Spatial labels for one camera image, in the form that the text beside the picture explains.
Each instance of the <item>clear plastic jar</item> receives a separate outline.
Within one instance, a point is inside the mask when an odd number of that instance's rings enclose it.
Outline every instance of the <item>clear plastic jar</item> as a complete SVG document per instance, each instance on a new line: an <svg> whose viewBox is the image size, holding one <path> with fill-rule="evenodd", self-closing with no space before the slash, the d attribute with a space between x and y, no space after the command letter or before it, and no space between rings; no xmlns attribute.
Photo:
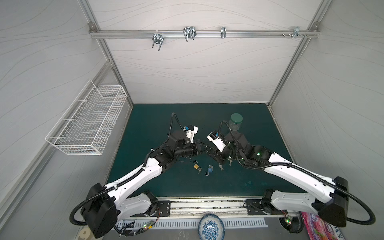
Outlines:
<svg viewBox="0 0 384 240"><path fill-rule="evenodd" d="M231 119L229 119L229 126L233 131L240 129L241 123L243 122L243 116L238 113L233 113Z"/></svg>

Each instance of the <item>wire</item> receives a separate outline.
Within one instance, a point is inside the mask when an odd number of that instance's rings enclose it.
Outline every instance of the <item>wire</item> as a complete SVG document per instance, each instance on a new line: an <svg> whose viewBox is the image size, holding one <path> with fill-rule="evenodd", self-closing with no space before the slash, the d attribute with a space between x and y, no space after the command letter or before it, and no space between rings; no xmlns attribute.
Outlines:
<svg viewBox="0 0 384 240"><path fill-rule="evenodd" d="M159 214L157 215L156 221L153 222L153 223L151 224L151 228L155 225L155 223L159 220L159 217L160 217L160 209L157 208L156 210L159 212ZM128 224L127 226L121 228L120 230L116 227L116 225L114 225L113 228L115 229L115 231L116 231L118 234L120 234L120 235L122 235L122 236L126 236L126 237L135 236L135 235L137 235L137 234L141 234L141 233L143 233L143 232L146 232L147 230L150 229L149 227L146 226L147 224L145 224L145 227L142 227L142 228L138 229L138 230L135 231L135 232L132 232L133 230L131 230L129 233L125 233L125 230L126 230L128 227L132 227L132 226L130 226L131 224L134 224L134 222L131 222L130 224Z"/></svg>
<svg viewBox="0 0 384 240"><path fill-rule="evenodd" d="M153 152L153 150L151 150L149 153L147 153L145 159L144 159L144 163L143 163L143 166L147 165L147 160L148 160L148 157L149 155ZM119 182L118 184L116 184L116 187L120 187L124 184L126 184L127 182L131 181L132 179L134 179L135 177L137 177L144 169L143 168L140 168L140 170L138 170L134 175L132 175L131 177L127 178L126 180L122 181L122 182ZM115 187L110 187L110 188L107 188L95 195L93 195L92 197L89 197L87 199L85 199L84 201L82 201L81 203L79 203L70 213L70 222L73 224L73 225L77 225L77 226L85 226L87 225L87 222L81 222L81 221L77 221L75 218L74 218L74 215L75 213L81 208L83 207L85 204L87 204L88 202L98 198L99 196L103 195L103 194L106 194L112 190L114 190Z"/></svg>
<svg viewBox="0 0 384 240"><path fill-rule="evenodd" d="M237 161L239 162L239 164L242 167L247 168L247 169L252 169L252 170L263 170L263 169L266 169L268 167L275 167L275 166L292 167L292 168L294 168L296 170L299 170L299 171L307 174L310 177L313 177L317 181L321 182L323 185L330 186L331 188L333 188L333 189L341 192L342 194L350 197L352 200L354 200L360 206L362 206L365 209L365 211L368 213L368 215L369 215L369 219L368 220L356 220L356 219L352 219L352 218L347 217L347 221L353 222L353 223L356 223L356 224L360 224L360 225L372 225L372 224L374 224L376 222L375 214L373 213L373 211L362 200L358 199L356 196L354 196L353 194L349 193L348 191L345 191L344 189L342 189L342 188L340 188L340 187L338 187L338 186L336 186L334 184L329 183L328 181L318 177L317 175L313 174L312 172L310 172L310 171L308 171L308 170L306 170L306 169L304 169L302 167L299 167L297 165L293 165L292 163L285 163L285 162L274 162L274 163L270 163L270 164L268 164L266 166L263 166L263 167L252 167L252 166L247 166L247 165L243 164L239 160L239 158L238 158L238 141L235 139L233 131L232 131L232 129L230 128L229 124L226 121L222 121L220 123L220 126L218 128L218 134L220 136L220 134L221 134L221 126L223 124L225 124L228 127L228 129L229 129L229 131L231 133L231 136L232 136L232 138L234 140L234 144L236 146L236 148L235 148L235 158L237 159Z"/></svg>
<svg viewBox="0 0 384 240"><path fill-rule="evenodd" d="M169 123L168 137L169 137L170 132L171 132L171 130L172 130L173 117L175 117L176 122L179 124L179 127L181 128L181 130L184 130L184 128L183 128L183 127L181 126L181 124L180 124L179 119L178 119L177 116L176 116L176 113L172 113L172 114L170 115L170 123Z"/></svg>

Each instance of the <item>pink package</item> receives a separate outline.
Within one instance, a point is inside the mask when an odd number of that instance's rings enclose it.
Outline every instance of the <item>pink package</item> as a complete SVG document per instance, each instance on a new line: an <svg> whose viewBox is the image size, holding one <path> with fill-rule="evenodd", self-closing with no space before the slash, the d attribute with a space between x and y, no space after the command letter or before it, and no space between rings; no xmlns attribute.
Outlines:
<svg viewBox="0 0 384 240"><path fill-rule="evenodd" d="M317 215L307 212L302 214L311 240L345 240L338 227L323 221Z"/></svg>

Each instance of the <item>dark green mat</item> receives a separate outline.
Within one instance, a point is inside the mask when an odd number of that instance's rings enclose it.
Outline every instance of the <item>dark green mat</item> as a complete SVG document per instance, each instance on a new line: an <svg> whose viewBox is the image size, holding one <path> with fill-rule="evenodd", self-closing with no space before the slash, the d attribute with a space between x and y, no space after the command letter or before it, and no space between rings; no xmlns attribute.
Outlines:
<svg viewBox="0 0 384 240"><path fill-rule="evenodd" d="M240 113L244 120L239 131L251 144L263 145L291 160L265 104L135 104L108 182L142 164L150 149L167 139L172 112L177 114L183 126L191 124L199 128L195 139L210 144L207 135L217 130L220 121L229 121L232 113ZM228 131L223 128L223 132L226 134ZM194 160L203 168L200 174L193 168ZM224 171L207 154L192 157L192 163L189 159L183 161L148 181L135 194L145 190L158 197L250 196L263 195L266 189L303 192L277 176L244 169L235 161L231 166L223 165ZM206 176L208 165L214 166L213 173Z"/></svg>

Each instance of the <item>white wall panel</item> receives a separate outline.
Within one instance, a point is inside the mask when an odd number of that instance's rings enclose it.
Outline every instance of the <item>white wall panel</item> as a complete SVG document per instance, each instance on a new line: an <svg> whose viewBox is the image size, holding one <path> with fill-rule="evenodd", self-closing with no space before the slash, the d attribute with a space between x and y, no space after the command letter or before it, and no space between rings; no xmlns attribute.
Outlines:
<svg viewBox="0 0 384 240"><path fill-rule="evenodd" d="M102 30L307 28L321 0L89 0Z"/></svg>
<svg viewBox="0 0 384 240"><path fill-rule="evenodd" d="M79 3L0 2L0 202L106 59Z"/></svg>
<svg viewBox="0 0 384 240"><path fill-rule="evenodd" d="M107 40L134 103L265 103L297 39Z"/></svg>
<svg viewBox="0 0 384 240"><path fill-rule="evenodd" d="M116 79L110 71L102 84ZM0 239L73 240L79 226L68 218L72 209L83 201L88 190L100 182L106 183L113 156L124 132L127 112L124 104L120 116L101 156L67 156L56 150L31 190L25 196L4 229Z"/></svg>
<svg viewBox="0 0 384 240"><path fill-rule="evenodd" d="M384 239L384 1L334 0L272 106L303 167L341 176L376 214L346 239ZM354 201L348 216L366 220Z"/></svg>

